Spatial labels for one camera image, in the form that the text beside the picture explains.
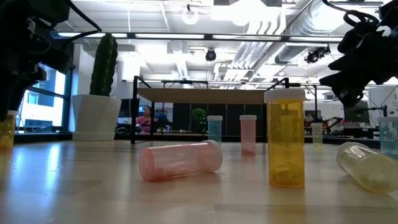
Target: cactus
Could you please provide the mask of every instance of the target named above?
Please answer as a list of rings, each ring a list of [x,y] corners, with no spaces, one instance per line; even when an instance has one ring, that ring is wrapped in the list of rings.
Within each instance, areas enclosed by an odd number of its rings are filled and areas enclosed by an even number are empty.
[[[114,68],[118,57],[118,43],[110,33],[99,42],[95,53],[94,69],[91,76],[90,94],[109,96],[113,83]]]

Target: table surface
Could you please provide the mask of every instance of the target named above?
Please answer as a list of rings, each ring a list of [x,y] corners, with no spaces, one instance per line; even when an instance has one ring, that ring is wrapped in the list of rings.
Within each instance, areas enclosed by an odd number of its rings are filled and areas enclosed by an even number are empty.
[[[337,146],[305,145],[306,186],[268,184],[264,144],[242,157],[223,143],[215,173],[143,182],[143,147],[178,142],[52,142],[1,154],[0,223],[398,223],[398,192],[362,189],[337,166]]]

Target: woman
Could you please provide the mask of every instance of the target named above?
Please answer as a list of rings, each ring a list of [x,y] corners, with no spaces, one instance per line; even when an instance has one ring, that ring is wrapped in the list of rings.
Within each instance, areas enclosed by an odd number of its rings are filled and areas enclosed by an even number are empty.
[[[150,106],[145,106],[144,115],[136,118],[136,125],[139,125],[142,134],[150,132],[150,114],[152,113],[151,111],[152,108]]]

